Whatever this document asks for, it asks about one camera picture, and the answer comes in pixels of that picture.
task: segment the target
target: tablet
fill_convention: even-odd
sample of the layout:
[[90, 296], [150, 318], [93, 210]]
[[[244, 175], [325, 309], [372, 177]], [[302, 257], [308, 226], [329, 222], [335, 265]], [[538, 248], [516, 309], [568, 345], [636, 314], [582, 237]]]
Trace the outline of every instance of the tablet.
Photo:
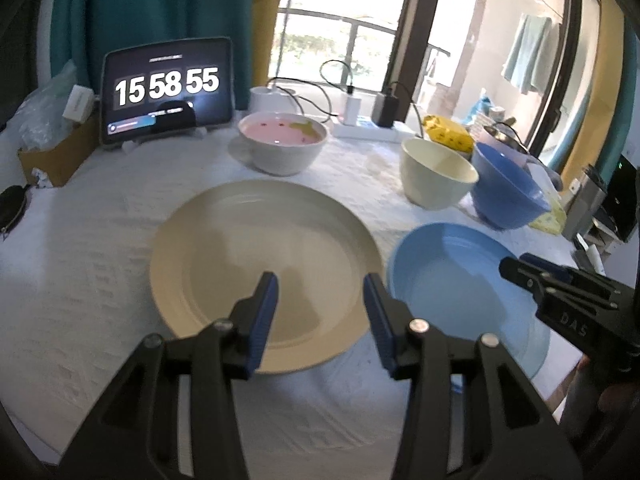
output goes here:
[[102, 69], [100, 142], [151, 139], [233, 117], [229, 38], [167, 41], [110, 52]]

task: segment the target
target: yellow curtain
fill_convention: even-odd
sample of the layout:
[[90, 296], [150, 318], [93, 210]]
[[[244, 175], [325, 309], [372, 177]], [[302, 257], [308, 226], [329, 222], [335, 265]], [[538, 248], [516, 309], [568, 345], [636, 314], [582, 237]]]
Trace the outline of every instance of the yellow curtain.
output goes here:
[[252, 86], [263, 86], [269, 78], [271, 45], [273, 45], [273, 31], [276, 27], [279, 6], [280, 0], [254, 0], [254, 78]]
[[593, 89], [584, 123], [562, 171], [565, 187], [580, 176], [588, 164], [595, 164], [607, 139], [616, 111], [622, 79], [625, 17], [615, 0], [602, 0], [598, 52], [593, 70]]

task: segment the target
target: screw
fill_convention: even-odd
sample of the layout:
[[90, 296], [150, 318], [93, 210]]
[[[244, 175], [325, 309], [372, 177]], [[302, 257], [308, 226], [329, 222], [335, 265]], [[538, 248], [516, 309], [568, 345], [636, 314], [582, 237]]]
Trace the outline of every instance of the screw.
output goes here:
[[482, 341], [484, 346], [488, 346], [489, 348], [496, 348], [500, 344], [498, 336], [491, 333], [482, 334], [480, 341]]
[[234, 323], [226, 317], [221, 317], [213, 322], [213, 327], [218, 330], [218, 332], [231, 332], [233, 330]]
[[424, 334], [429, 330], [429, 323], [423, 319], [412, 319], [409, 323], [409, 329], [418, 334]]
[[158, 348], [162, 344], [162, 338], [159, 334], [149, 334], [143, 343], [146, 348]]

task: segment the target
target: cream bowl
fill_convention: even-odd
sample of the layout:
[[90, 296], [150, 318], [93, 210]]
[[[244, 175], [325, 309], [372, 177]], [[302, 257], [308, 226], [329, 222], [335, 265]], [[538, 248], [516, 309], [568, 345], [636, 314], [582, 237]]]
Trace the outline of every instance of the cream bowl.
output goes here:
[[457, 204], [479, 177], [469, 161], [446, 146], [407, 139], [402, 143], [400, 178], [411, 202], [438, 211]]
[[[257, 138], [255, 129], [273, 123], [300, 126], [307, 143]], [[324, 124], [308, 117], [283, 112], [256, 112], [238, 123], [241, 136], [251, 149], [252, 162], [259, 170], [276, 176], [289, 176], [306, 170], [322, 151], [328, 132]]]

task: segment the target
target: plastic bag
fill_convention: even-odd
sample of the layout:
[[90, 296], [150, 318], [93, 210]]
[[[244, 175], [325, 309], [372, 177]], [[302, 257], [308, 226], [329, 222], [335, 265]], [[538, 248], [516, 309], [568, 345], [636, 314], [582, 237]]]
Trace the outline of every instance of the plastic bag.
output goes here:
[[549, 233], [551, 235], [560, 235], [566, 225], [566, 213], [560, 203], [560, 195], [556, 191], [551, 178], [547, 174], [545, 168], [539, 164], [527, 164], [527, 169], [533, 180], [545, 194], [545, 198], [551, 205], [551, 212], [544, 213], [536, 218], [529, 225], [539, 231]]
[[476, 115], [478, 114], [488, 115], [489, 110], [494, 106], [495, 106], [494, 102], [491, 101], [491, 98], [486, 94], [486, 90], [483, 88], [482, 91], [480, 92], [480, 98], [478, 99], [478, 101], [476, 101], [476, 104], [473, 105], [473, 107], [469, 111], [469, 115], [466, 117], [464, 121], [462, 121], [462, 123], [473, 124], [476, 118]]
[[18, 130], [24, 149], [50, 150], [69, 136], [72, 123], [62, 113], [77, 79], [70, 60], [57, 76], [27, 95], [7, 123], [7, 129]]

